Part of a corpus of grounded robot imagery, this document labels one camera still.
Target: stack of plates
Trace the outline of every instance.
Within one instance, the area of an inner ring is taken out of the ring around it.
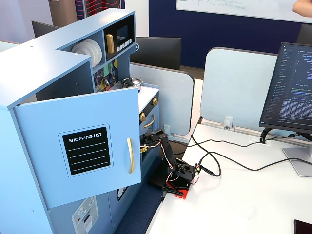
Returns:
[[[87,39],[78,43],[72,49],[73,53],[90,55],[92,67],[95,67],[102,60],[102,50],[98,43],[94,40]]]

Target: black monitor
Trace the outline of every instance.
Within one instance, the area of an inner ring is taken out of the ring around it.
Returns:
[[[312,46],[282,43],[260,127],[312,133]],[[285,155],[311,161],[312,149],[284,148]],[[312,177],[312,166],[292,161],[300,176]]]
[[[50,33],[54,30],[59,29],[57,26],[49,25],[46,23],[40,23],[37,21],[31,21],[35,33],[35,37],[38,38],[44,34]]]
[[[130,55],[130,62],[180,70],[181,38],[137,37],[139,50]]]
[[[297,38],[297,43],[312,45],[312,25],[302,24]]]

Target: white desk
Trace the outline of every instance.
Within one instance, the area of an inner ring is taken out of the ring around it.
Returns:
[[[8,50],[10,48],[13,48],[15,46],[17,46],[18,44],[13,44],[13,43],[8,43],[5,41],[0,41],[0,52]]]
[[[200,124],[194,137],[197,142],[215,139],[250,143],[248,135]],[[248,148],[213,142],[202,146],[250,168],[285,159],[281,148],[293,147],[278,141],[272,141],[271,146],[257,144]],[[194,146],[187,149],[183,160],[195,165],[204,155],[203,150]],[[216,158],[221,165],[221,177],[202,171],[186,200],[167,194],[150,234],[293,234],[294,219],[312,223],[312,178],[299,177],[289,162],[251,172]],[[217,173],[210,156],[202,165]]]

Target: oven knob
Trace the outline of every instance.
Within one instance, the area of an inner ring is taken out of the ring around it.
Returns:
[[[145,116],[144,113],[140,114],[140,121],[141,121],[141,122],[146,121],[146,116]]]
[[[158,105],[158,101],[157,101],[157,98],[155,97],[154,99],[153,99],[153,106],[157,106]]]

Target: whiteboard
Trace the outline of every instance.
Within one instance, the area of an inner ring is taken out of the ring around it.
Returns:
[[[312,23],[292,11],[297,0],[177,0],[176,8],[227,15]]]

